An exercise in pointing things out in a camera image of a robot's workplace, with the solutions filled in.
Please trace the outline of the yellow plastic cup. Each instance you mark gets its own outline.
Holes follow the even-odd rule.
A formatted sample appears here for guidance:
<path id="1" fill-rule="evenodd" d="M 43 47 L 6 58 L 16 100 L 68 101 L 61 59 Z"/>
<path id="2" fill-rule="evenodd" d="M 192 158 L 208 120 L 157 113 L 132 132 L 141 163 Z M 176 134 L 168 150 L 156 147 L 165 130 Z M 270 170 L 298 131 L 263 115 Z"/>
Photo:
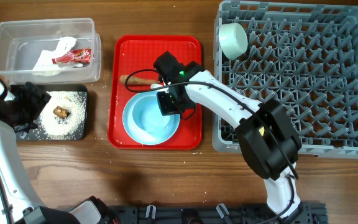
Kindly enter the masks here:
<path id="1" fill-rule="evenodd" d="M 259 133 L 261 134 L 261 136 L 265 135 L 265 128 L 263 126 L 259 128 Z"/>

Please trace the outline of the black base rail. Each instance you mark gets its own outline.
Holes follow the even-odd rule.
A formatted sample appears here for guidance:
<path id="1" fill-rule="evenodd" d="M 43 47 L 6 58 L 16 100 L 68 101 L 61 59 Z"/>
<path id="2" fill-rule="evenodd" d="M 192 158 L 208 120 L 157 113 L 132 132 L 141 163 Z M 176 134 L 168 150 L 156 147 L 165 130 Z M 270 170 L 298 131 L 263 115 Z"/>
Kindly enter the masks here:
<path id="1" fill-rule="evenodd" d="M 301 203 L 286 218 L 279 218 L 266 204 L 245 204 L 240 207 L 147 207 L 111 206 L 119 223 L 297 223 L 328 224 L 326 205 Z"/>

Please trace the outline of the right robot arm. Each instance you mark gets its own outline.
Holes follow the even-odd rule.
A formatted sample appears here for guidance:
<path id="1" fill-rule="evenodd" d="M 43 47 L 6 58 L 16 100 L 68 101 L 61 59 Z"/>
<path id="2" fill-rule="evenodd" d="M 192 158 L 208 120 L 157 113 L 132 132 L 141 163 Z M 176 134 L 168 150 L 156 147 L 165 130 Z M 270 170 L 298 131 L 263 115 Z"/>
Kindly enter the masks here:
<path id="1" fill-rule="evenodd" d="M 235 130 L 242 156 L 264 180 L 267 206 L 283 221 L 295 217 L 300 198 L 295 163 L 301 140 L 280 102 L 248 98 L 214 78 L 202 65 L 180 63 L 164 52 L 153 64 L 164 83 L 157 93 L 161 113 L 182 115 L 202 105 Z"/>

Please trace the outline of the grey dishwasher rack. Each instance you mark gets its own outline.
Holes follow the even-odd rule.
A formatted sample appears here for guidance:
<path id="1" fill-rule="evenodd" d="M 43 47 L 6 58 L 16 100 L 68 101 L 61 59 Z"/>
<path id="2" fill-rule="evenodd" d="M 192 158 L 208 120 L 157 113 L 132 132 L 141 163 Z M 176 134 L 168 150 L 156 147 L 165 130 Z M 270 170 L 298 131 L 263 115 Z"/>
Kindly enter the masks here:
<path id="1" fill-rule="evenodd" d="M 358 6 L 223 1 L 214 20 L 240 24 L 249 48 L 214 75 L 238 93 L 283 105 L 301 153 L 358 159 Z"/>

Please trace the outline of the black tray bin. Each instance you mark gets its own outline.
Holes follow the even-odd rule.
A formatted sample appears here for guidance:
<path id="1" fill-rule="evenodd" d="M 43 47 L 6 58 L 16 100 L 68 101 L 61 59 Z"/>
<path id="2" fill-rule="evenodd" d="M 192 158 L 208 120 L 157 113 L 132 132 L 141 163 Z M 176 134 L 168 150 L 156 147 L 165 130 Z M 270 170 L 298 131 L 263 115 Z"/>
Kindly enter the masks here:
<path id="1" fill-rule="evenodd" d="M 88 89 L 81 84 L 39 85 L 50 101 L 27 133 L 17 133 L 18 141 L 71 141 L 85 137 Z"/>

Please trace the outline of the white napkin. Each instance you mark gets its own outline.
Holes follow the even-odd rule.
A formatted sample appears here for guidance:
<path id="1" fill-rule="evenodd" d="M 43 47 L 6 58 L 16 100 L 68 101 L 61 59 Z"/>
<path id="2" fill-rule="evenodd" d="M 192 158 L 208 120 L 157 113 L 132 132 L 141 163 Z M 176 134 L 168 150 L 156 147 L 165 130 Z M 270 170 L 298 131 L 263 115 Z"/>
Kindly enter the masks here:
<path id="1" fill-rule="evenodd" d="M 60 38 L 54 51 L 43 50 L 40 57 L 32 69 L 33 75 L 50 77 L 58 75 L 64 69 L 75 68 L 78 64 L 74 62 L 54 64 L 52 60 L 68 53 L 76 45 L 74 37 Z"/>

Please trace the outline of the white plastic spoon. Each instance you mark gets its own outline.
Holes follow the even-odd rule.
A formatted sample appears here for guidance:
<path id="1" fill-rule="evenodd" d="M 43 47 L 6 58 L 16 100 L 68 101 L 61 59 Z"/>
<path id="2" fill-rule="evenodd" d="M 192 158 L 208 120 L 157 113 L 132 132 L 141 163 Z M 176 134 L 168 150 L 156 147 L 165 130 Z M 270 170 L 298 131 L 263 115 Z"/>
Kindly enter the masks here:
<path id="1" fill-rule="evenodd" d="M 150 89 L 153 91 L 158 91 L 159 89 L 161 89 L 161 87 L 158 87 L 158 83 L 153 83 L 151 84 Z"/>

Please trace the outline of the red serving tray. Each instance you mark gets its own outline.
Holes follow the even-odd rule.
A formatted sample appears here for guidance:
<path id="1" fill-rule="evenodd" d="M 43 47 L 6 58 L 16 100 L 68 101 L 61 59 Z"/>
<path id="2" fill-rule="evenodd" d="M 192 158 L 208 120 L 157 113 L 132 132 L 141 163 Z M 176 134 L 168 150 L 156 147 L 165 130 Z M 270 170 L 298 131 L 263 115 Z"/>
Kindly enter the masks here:
<path id="1" fill-rule="evenodd" d="M 176 133 L 166 142 L 146 146 L 135 142 L 124 130 L 122 116 L 127 102 L 135 95 L 119 81 L 122 75 L 152 68 L 157 57 L 169 51 L 183 64 L 192 61 L 201 63 L 200 42 L 189 35 L 125 35 L 115 46 L 112 70 L 111 102 L 107 137 L 119 149 L 191 150 L 197 147 L 203 137 L 203 112 L 197 106 L 195 114 L 188 120 L 181 120 Z"/>

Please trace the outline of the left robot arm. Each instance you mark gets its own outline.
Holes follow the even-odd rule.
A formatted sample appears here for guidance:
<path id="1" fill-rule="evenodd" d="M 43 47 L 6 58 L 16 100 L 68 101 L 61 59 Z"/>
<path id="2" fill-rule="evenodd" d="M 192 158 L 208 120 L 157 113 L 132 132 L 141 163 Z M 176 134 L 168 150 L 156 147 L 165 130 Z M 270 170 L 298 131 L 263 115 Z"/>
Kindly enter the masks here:
<path id="1" fill-rule="evenodd" d="M 50 95 L 27 82 L 15 86 L 13 98 L 0 81 L 0 223 L 119 223 L 117 215 L 91 196 L 69 211 L 48 208 L 35 192 L 17 150 L 16 134 L 35 129 Z"/>

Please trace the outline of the white rice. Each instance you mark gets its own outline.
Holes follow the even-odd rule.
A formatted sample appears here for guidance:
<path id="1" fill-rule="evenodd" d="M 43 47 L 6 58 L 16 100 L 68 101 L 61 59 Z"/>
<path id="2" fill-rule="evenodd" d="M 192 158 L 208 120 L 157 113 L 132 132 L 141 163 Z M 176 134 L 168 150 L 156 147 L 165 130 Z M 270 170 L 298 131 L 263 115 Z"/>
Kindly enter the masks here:
<path id="1" fill-rule="evenodd" d="M 39 116 L 47 140 L 74 140 L 82 137 L 87 92 L 48 91 L 51 99 Z"/>

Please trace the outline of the light blue plate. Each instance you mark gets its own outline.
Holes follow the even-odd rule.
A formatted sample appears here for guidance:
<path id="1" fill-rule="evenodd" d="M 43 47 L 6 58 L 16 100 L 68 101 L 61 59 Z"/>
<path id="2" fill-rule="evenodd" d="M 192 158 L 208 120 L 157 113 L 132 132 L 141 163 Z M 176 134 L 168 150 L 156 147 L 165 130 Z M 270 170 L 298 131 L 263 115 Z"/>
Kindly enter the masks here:
<path id="1" fill-rule="evenodd" d="M 159 108 L 157 92 L 138 93 L 125 105 L 122 123 L 126 133 L 143 145 L 158 145 L 177 131 L 180 115 L 164 116 Z"/>

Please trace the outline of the clear plastic bin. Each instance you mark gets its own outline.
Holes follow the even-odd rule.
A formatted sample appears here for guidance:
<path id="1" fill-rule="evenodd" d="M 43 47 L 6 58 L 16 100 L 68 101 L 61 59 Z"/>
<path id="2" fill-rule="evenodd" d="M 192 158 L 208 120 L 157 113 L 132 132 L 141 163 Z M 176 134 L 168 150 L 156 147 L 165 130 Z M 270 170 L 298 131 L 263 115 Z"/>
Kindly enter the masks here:
<path id="1" fill-rule="evenodd" d="M 90 63 L 78 63 L 58 75 L 32 74 L 41 51 L 54 51 L 62 37 L 74 37 L 75 49 L 91 49 Z M 11 83 L 86 83 L 101 76 L 101 39 L 91 18 L 44 19 L 0 23 L 0 75 Z"/>

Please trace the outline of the light blue bowl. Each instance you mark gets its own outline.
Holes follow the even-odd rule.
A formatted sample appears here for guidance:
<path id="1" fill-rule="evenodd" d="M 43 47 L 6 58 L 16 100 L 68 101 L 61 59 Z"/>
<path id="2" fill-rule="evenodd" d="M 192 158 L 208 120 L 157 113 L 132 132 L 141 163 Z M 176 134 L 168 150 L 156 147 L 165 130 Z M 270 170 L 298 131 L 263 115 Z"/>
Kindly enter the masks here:
<path id="1" fill-rule="evenodd" d="M 163 116 L 156 93 L 139 93 L 131 98 L 128 126 L 150 134 L 174 133 L 180 124 L 179 115 Z"/>

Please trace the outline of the mint green bowl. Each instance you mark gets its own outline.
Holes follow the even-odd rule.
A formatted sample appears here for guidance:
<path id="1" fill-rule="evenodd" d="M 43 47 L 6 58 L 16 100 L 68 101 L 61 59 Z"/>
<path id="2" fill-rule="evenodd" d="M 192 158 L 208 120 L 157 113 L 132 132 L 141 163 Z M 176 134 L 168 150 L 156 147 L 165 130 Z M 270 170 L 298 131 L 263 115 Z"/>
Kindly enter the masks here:
<path id="1" fill-rule="evenodd" d="M 223 54 L 229 60 L 234 60 L 247 51 L 247 34 L 238 23 L 221 25 L 218 30 L 218 39 Z"/>

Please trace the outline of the red snack wrapper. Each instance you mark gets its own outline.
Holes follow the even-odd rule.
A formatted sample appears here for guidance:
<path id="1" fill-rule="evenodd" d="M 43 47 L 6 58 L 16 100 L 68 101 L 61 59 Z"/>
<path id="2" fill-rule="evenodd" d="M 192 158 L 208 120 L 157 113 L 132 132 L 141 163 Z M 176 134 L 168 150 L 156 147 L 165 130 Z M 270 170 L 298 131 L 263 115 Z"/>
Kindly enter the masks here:
<path id="1" fill-rule="evenodd" d="M 53 58 L 53 64 L 61 64 L 61 63 L 90 63 L 91 61 L 91 49 L 75 49 L 65 53 L 61 57 Z"/>

